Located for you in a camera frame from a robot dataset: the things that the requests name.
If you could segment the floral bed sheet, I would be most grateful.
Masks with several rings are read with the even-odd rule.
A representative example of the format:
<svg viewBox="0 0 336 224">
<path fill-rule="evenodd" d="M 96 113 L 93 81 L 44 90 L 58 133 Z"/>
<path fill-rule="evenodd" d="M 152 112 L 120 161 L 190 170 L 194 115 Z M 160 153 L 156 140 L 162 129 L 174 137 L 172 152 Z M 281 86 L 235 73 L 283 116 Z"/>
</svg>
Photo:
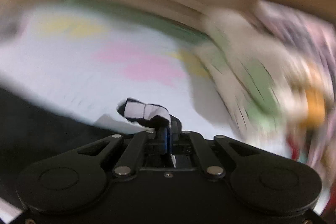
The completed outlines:
<svg viewBox="0 0 336 224">
<path fill-rule="evenodd" d="M 121 6 L 39 5 L 1 16 L 1 89 L 82 124 L 132 134 L 127 98 L 165 106 L 184 130 L 241 139 L 194 55 L 206 37 Z"/>
</svg>

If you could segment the black pants with white stripe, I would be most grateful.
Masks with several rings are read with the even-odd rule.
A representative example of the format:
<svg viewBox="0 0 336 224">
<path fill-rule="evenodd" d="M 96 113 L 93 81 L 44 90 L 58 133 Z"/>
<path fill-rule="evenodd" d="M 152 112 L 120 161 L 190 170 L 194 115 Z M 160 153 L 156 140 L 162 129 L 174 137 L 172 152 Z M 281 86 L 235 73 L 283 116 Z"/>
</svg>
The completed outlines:
<svg viewBox="0 0 336 224">
<path fill-rule="evenodd" d="M 1 198 L 20 207 L 15 181 L 25 166 L 109 135 L 110 131 L 47 112 L 2 90 Z"/>
</svg>

